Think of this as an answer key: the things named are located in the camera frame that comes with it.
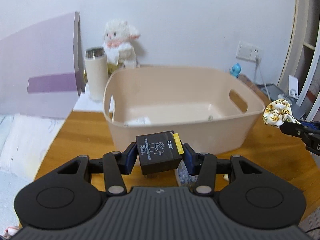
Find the beige plastic storage basket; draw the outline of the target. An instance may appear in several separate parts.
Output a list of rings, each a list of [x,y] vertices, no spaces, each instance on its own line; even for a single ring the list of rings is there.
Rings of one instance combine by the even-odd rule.
[[[174,131],[196,152],[239,148],[261,117],[263,101],[239,79],[214,68],[147,66],[109,78],[104,116],[123,151],[136,136]]]

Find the yellow tissue pack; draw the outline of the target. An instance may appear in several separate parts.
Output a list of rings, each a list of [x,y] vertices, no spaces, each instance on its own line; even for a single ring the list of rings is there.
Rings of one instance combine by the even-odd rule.
[[[108,75],[111,76],[113,72],[115,72],[118,69],[125,68],[123,63],[118,63],[118,64],[113,64],[113,63],[108,63],[107,64],[108,68]]]

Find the white phone stand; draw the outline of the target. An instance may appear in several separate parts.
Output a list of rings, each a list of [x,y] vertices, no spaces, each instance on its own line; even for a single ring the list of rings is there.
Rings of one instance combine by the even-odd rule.
[[[289,75],[289,92],[287,94],[279,94],[279,99],[293,98],[297,100],[299,97],[298,79],[292,75]]]

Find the white wall switch socket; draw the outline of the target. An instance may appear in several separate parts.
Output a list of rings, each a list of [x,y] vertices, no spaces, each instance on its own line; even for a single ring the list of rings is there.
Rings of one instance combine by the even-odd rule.
[[[262,57],[263,50],[250,43],[240,41],[236,51],[236,58],[248,62],[255,62],[258,57]]]

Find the white wooden shelf frame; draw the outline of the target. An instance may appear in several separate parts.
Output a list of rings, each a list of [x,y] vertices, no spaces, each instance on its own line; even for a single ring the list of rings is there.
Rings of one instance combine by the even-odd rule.
[[[319,120],[319,0],[296,0],[292,35],[278,87],[289,92],[289,75],[298,79],[296,104],[305,120]]]

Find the lilac bed headboard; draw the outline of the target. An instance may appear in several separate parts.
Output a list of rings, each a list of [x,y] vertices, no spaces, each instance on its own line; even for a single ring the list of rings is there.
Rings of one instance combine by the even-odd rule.
[[[1,114],[69,115],[85,86],[79,20],[72,12],[1,40]]]

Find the white plush lamb toy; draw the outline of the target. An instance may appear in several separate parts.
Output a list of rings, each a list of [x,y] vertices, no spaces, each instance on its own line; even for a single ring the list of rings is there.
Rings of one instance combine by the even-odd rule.
[[[140,37],[138,29],[123,20],[110,20],[105,25],[103,47],[107,63],[124,66],[128,69],[138,67],[137,56],[131,41]]]

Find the white bed pillow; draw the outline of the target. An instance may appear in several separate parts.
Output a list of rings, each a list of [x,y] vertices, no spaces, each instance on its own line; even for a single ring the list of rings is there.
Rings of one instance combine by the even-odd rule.
[[[1,115],[1,235],[18,227],[16,194],[31,183],[64,124],[63,119]]]

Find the blue cartoon figurine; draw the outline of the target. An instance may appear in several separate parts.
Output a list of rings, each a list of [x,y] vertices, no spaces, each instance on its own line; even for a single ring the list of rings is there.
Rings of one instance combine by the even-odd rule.
[[[238,78],[241,73],[241,66],[239,63],[234,64],[231,69],[229,70],[231,76]]]

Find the beige hair clip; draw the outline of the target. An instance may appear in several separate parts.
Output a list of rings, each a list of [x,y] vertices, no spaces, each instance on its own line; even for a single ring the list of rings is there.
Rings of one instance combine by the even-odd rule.
[[[226,180],[226,181],[229,181],[228,174],[224,174],[223,175],[223,179]]]

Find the black charger box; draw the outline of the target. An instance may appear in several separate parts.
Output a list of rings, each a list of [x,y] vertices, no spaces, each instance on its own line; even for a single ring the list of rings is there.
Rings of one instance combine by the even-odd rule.
[[[180,137],[174,131],[139,135],[136,144],[143,175],[176,169],[184,153]]]

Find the blue white patterned box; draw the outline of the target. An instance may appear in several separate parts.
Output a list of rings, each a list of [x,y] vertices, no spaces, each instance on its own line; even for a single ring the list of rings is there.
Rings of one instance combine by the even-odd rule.
[[[188,173],[183,161],[181,161],[178,167],[175,169],[175,177],[178,186],[185,186],[191,190],[194,188],[198,178],[198,176],[191,176]]]

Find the yellow floral scrunchie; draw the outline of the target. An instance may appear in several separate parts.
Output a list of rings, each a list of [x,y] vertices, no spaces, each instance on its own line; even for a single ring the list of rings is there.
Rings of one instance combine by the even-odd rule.
[[[292,114],[290,103],[285,99],[277,99],[266,106],[263,112],[263,122],[274,127],[280,127],[285,122],[300,124]]]

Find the cream thermos bottle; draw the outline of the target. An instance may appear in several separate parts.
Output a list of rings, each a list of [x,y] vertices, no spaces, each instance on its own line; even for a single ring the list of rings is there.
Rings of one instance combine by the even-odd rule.
[[[102,101],[108,81],[107,57],[103,47],[86,50],[85,70],[92,100]]]

